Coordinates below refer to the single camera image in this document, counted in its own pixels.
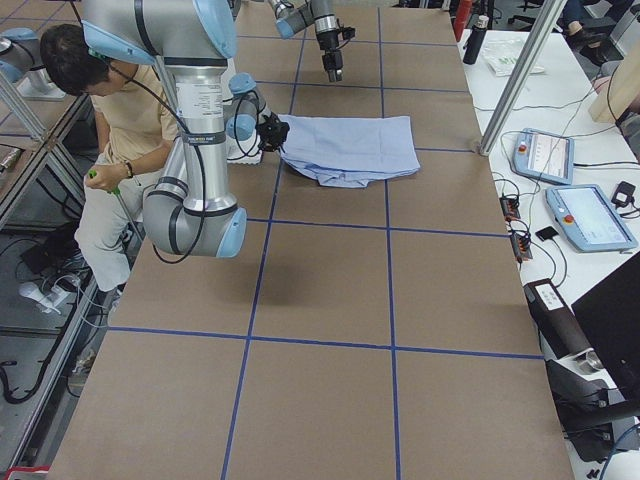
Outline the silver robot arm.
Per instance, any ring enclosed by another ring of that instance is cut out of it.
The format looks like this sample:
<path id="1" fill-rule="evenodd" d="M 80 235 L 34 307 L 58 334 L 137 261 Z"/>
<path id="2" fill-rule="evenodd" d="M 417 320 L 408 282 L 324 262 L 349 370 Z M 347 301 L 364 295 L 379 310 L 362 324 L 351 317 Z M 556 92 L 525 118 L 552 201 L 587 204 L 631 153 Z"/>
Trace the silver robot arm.
<path id="1" fill-rule="evenodd" d="M 291 1 L 268 1 L 274 16 L 276 29 L 283 39 L 313 27 L 322 52 L 322 64 L 330 82 L 343 79 L 342 48 L 355 36 L 356 29 L 343 25 L 335 15 L 329 0 L 305 1 L 295 6 Z"/>
<path id="2" fill-rule="evenodd" d="M 230 83 L 235 113 L 226 115 L 221 77 L 237 52 L 225 1 L 88 1 L 84 37 L 99 55 L 138 65 L 161 60 L 163 88 L 175 98 L 180 137 L 146 196 L 144 228 L 154 246 L 175 255 L 231 258 L 240 251 L 245 209 L 230 192 L 228 138 L 259 133 L 280 147 L 288 126 L 268 108 L 253 79 Z"/>

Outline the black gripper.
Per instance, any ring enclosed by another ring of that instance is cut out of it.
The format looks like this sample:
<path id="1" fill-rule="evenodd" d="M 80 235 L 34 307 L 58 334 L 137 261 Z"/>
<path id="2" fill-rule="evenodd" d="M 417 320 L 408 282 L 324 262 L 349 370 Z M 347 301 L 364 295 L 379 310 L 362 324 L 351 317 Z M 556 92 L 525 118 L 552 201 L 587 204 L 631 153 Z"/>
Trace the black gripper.
<path id="1" fill-rule="evenodd" d="M 320 17 L 315 20 L 315 32 L 328 79 L 339 82 L 344 66 L 341 48 L 355 37 L 356 29 L 342 25 L 336 17 Z"/>
<path id="2" fill-rule="evenodd" d="M 259 149 L 265 152 L 280 151 L 287 140 L 290 126 L 275 113 L 260 115 L 256 132 L 259 136 Z"/>

